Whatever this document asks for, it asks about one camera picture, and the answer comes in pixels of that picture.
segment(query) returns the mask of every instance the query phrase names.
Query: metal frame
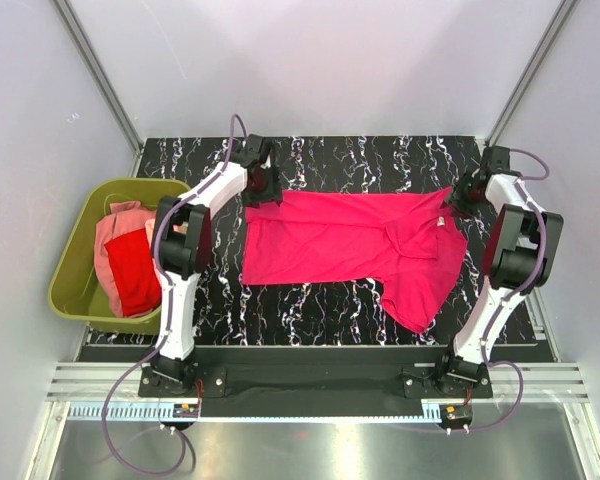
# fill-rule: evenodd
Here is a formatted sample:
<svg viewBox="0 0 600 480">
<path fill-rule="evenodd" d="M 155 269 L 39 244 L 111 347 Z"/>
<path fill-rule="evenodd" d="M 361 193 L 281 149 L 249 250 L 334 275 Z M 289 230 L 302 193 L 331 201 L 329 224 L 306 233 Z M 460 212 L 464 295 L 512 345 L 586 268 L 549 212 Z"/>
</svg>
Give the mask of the metal frame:
<svg viewBox="0 0 600 480">
<path fill-rule="evenodd" d="M 587 479 L 600 478 L 600 431 L 590 403 L 564 405 L 571 436 Z"/>
<path fill-rule="evenodd" d="M 84 28 L 82 28 L 82 24 L 71 6 L 71 2 L 69 0 L 51 0 L 51 2 L 55 6 L 60 20 L 78 49 L 78 53 L 82 57 L 82 60 L 84 60 L 89 73 L 91 73 L 91 77 L 97 85 L 98 90 L 100 90 L 102 98 L 111 110 L 127 142 L 129 142 L 134 153 L 137 154 L 140 152 L 144 142 L 138 135 L 133 123 L 131 123 L 118 95 L 102 68 Z"/>
<path fill-rule="evenodd" d="M 53 377 L 47 401 L 49 402 L 93 402 L 101 404 L 111 385 L 133 364 L 127 363 L 59 363 Z M 416 364 L 418 367 L 433 364 Z M 525 403 L 583 403 L 588 402 L 587 392 L 575 363 L 520 363 L 524 378 Z M 138 397 L 137 390 L 142 372 L 136 369 L 120 384 L 113 400 L 117 402 L 183 402 L 195 403 L 195 397 L 183 399 Z M 490 370 L 494 398 L 512 401 L 517 395 L 518 378 L 508 367 Z M 464 399 L 448 399 L 445 403 L 462 403 Z M 475 402 L 490 403 L 492 399 L 475 399 Z M 438 400 L 423 403 L 440 403 Z"/>
<path fill-rule="evenodd" d="M 144 153 L 144 145 L 136 152 L 136 155 L 133 159 L 133 165 L 131 165 L 131 169 L 129 170 L 129 178 L 136 178 L 138 176 L 138 171 L 140 170 L 140 163 L 142 161 L 142 155 Z"/>
<path fill-rule="evenodd" d="M 69 402 L 47 404 L 44 423 L 25 475 L 26 479 L 47 480 L 51 476 L 68 413 Z"/>
<path fill-rule="evenodd" d="M 486 138 L 487 145 L 496 145 L 500 140 L 502 132 L 507 127 L 511 117 L 513 117 L 513 114 L 518 108 L 522 97 L 524 97 L 524 94 L 527 92 L 529 85 L 538 73 L 542 63 L 547 58 L 547 55 L 551 51 L 551 48 L 558 38 L 558 35 L 566 25 L 567 20 L 569 20 L 569 17 L 575 10 L 578 2 L 579 0 L 562 0 L 560 2 L 560 5 L 556 9 L 556 12 L 553 14 L 553 17 L 547 26 L 547 29 L 542 34 L 538 46 L 533 52 L 533 55 L 531 55 L 529 63 L 527 63 L 527 66 L 522 72 L 522 76 L 513 89 L 509 100 L 507 100 L 502 113 L 500 113 L 496 124 L 491 130 L 491 133 Z"/>
<path fill-rule="evenodd" d="M 551 353 L 556 362 L 562 361 L 560 350 L 556 343 L 553 329 L 551 328 L 551 320 L 547 312 L 547 307 L 544 303 L 542 293 L 539 289 L 532 290 L 527 298 L 525 298 L 525 305 L 531 317 L 531 322 L 534 325 L 534 333 L 536 340 L 547 340 Z"/>
</svg>

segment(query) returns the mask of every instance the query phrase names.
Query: white robotic arm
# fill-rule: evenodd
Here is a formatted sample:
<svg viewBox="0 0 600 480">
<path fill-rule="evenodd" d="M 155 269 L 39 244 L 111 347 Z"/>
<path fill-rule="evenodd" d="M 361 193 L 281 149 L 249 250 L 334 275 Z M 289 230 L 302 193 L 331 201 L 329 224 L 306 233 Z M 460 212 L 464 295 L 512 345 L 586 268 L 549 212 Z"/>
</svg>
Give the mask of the white robotic arm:
<svg viewBox="0 0 600 480">
<path fill-rule="evenodd" d="M 457 395 L 458 389 L 476 388 L 485 379 L 491 350 L 511 313 L 547 281 L 553 266 L 563 219 L 531 198 L 524 177 L 510 170 L 509 152 L 487 147 L 480 167 L 467 172 L 447 199 L 463 216 L 491 203 L 498 220 L 485 249 L 478 301 L 436 364 L 434 382 L 443 394 Z"/>
<path fill-rule="evenodd" d="M 526 200 L 525 198 L 522 198 L 523 196 L 520 192 L 514 188 L 515 182 L 518 182 L 520 187 L 524 190 Z M 535 204 L 541 212 L 544 211 L 544 209 L 531 198 L 524 186 L 524 182 L 515 175 L 493 175 L 487 184 L 485 197 L 487 201 L 495 207 L 498 215 L 502 211 L 504 205 L 515 205 L 531 213 L 531 209 L 527 205 L 527 202 Z M 453 346 L 456 355 L 468 362 L 476 364 L 483 362 L 481 348 L 483 334 L 486 331 L 491 318 L 496 314 L 498 305 L 502 304 L 502 309 L 497 313 L 498 318 L 495 320 L 488 337 L 484 339 L 486 342 L 485 349 L 487 358 L 491 357 L 491 349 L 500 336 L 500 332 L 504 328 L 504 325 L 507 323 L 509 315 L 511 315 L 515 308 L 524 300 L 525 295 L 521 293 L 516 293 L 509 300 L 506 300 L 513 291 L 513 288 L 504 286 L 497 289 L 494 288 L 491 285 L 489 276 L 485 276 L 478 301 L 476 302 L 467 323 L 454 339 Z"/>
<path fill-rule="evenodd" d="M 183 384 L 193 383 L 193 307 L 200 275 L 211 261 L 211 221 L 235 195 L 242 194 L 247 206 L 280 202 L 282 190 L 278 169 L 271 158 L 270 140 L 249 135 L 244 146 L 231 154 L 230 161 L 219 164 L 198 186 L 178 198 L 160 200 L 156 213 L 153 248 L 158 225 L 168 212 L 190 198 L 168 220 L 158 245 L 162 286 L 162 312 L 158 345 L 160 352 L 151 360 L 152 371 Z"/>
<path fill-rule="evenodd" d="M 189 203 L 191 205 L 201 205 L 208 209 L 209 218 L 213 220 L 216 213 L 235 195 L 242 193 L 247 188 L 247 169 L 237 163 L 229 162 L 223 169 L 219 164 L 211 174 L 205 178 L 200 185 L 204 185 L 211 178 L 216 178 L 209 188 L 205 189 L 200 195 Z M 179 198 L 187 198 L 196 189 L 183 193 Z M 160 284 L 162 285 L 162 298 L 168 298 L 169 290 L 173 289 L 173 304 L 171 306 L 171 327 L 167 332 L 169 310 L 163 308 L 160 318 L 160 344 L 165 336 L 166 343 L 160 350 L 160 355 L 173 360 L 186 359 L 193 351 L 193 324 L 191 315 L 196 298 L 196 288 L 200 279 L 200 272 L 193 273 L 189 278 L 183 279 L 182 275 L 174 272 L 165 271 L 165 274 L 171 279 L 171 285 L 161 275 Z"/>
</svg>

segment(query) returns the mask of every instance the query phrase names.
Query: plastic laundry basket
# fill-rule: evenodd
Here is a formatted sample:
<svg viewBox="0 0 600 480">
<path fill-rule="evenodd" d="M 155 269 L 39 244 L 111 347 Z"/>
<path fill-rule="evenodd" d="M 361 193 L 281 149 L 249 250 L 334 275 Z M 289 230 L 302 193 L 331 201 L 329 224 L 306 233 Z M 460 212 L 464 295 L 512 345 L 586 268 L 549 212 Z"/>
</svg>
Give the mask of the plastic laundry basket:
<svg viewBox="0 0 600 480">
<path fill-rule="evenodd" d="M 178 196 L 187 190 L 187 184 L 178 180 L 123 178 L 91 192 L 51 280 L 49 305 L 53 311 L 68 320 L 88 322 L 103 332 L 158 333 L 160 307 L 136 318 L 116 317 L 109 309 L 109 298 L 93 266 L 96 224 L 111 213 L 112 203 L 139 200 L 144 207 L 155 209 L 164 195 Z"/>
</svg>

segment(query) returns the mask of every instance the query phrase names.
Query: black marble table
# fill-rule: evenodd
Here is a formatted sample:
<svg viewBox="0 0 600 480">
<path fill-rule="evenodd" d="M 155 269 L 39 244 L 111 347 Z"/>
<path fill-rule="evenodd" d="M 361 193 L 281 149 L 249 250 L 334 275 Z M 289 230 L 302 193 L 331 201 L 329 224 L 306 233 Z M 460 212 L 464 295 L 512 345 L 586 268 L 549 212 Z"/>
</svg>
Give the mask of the black marble table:
<svg viewBox="0 0 600 480">
<path fill-rule="evenodd" d="M 452 185 L 475 168 L 472 137 L 285 137 L 276 138 L 284 189 L 319 192 L 432 192 Z M 177 178 L 196 185 L 221 162 L 223 138 L 149 139 L 138 176 Z M 240 282 L 246 223 L 235 197 L 214 220 L 214 256 L 196 295 L 199 345 L 433 345 L 446 344 L 466 322 L 482 275 L 484 246 L 495 212 L 457 220 L 469 248 L 456 287 L 431 327 L 416 335 L 381 306 L 382 285 L 352 282 L 249 287 Z M 92 332 L 89 343 L 149 343 L 141 335 Z M 524 305 L 514 312 L 500 343 L 535 344 Z"/>
</svg>

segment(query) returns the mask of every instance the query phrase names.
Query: pink shirt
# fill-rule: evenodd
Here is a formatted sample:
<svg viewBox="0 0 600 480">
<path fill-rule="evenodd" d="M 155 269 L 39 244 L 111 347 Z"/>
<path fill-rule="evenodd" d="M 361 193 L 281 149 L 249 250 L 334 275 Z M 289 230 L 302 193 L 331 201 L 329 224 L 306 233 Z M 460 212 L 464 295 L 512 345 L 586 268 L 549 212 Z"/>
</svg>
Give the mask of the pink shirt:
<svg viewBox="0 0 600 480">
<path fill-rule="evenodd" d="M 373 278 L 382 305 L 415 333 L 431 324 L 460 274 L 467 240 L 449 189 L 430 194 L 283 192 L 247 208 L 246 285 Z"/>
</svg>

